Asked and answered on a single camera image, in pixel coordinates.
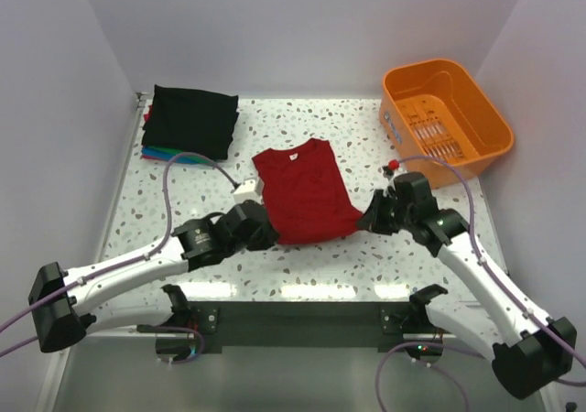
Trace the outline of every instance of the orange basket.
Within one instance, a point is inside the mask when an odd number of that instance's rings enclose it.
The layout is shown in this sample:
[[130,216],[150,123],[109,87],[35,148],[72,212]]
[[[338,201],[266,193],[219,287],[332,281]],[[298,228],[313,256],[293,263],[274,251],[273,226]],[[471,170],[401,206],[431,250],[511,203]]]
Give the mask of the orange basket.
[[[380,120],[401,157],[432,156],[478,176],[508,151],[515,137],[472,76],[450,60],[429,60],[389,71]],[[432,188],[458,181],[442,165],[407,162]]]

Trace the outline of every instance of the black cloth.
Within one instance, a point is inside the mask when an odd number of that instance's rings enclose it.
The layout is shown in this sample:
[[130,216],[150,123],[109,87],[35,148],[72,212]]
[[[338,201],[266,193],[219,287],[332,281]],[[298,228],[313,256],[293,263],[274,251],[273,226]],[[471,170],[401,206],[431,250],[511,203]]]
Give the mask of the black cloth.
[[233,141],[237,108],[238,96],[156,85],[142,145],[191,151],[213,160],[225,160]]

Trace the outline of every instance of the red t-shirt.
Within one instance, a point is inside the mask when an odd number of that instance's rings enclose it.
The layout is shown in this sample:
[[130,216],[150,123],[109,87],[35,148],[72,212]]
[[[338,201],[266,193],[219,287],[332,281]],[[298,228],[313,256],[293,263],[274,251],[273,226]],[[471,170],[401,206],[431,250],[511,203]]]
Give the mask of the red t-shirt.
[[330,142],[310,139],[253,157],[263,199],[280,244],[313,244],[356,232],[362,213],[344,187]]

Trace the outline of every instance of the speckled table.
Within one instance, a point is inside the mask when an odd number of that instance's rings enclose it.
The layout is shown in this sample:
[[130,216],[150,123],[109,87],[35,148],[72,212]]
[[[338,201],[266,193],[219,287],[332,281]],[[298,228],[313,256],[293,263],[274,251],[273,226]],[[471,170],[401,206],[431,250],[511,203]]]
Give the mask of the speckled table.
[[[371,99],[243,99],[239,102],[240,117],[229,159],[222,165],[242,180],[255,175],[251,157],[269,147],[291,148],[312,136],[327,139],[350,199],[363,211],[373,190],[386,184],[380,167],[398,157],[378,122],[379,103]],[[142,133],[141,121],[105,242],[104,258],[148,244],[165,228],[161,192],[164,163],[140,157]],[[169,179],[174,226],[233,206],[231,185],[215,170],[176,166]],[[472,180],[470,186],[476,204],[477,232],[489,255],[504,266],[478,179]],[[434,193],[440,207],[452,207],[468,219],[462,185]],[[356,233],[326,244],[240,253],[217,266],[167,281],[189,283],[192,296],[219,300],[405,300],[411,292],[434,283],[461,300],[474,300],[446,266],[413,243],[409,233],[392,237]],[[160,282],[154,282],[134,291],[151,291],[160,286]]]

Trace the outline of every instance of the white wall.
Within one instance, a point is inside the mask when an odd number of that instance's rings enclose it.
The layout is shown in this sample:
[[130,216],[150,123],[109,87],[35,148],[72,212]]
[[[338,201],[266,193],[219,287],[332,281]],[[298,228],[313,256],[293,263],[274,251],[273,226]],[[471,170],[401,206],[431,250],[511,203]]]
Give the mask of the white wall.
[[90,0],[135,91],[378,95],[436,56],[476,72],[516,0]]
[[[0,322],[40,266],[88,262],[125,153],[135,96],[87,0],[0,0]],[[30,337],[30,317],[0,349]],[[48,357],[0,361],[0,410],[37,402]]]
[[517,137],[483,177],[506,263],[586,353],[586,0],[519,0],[477,79]]

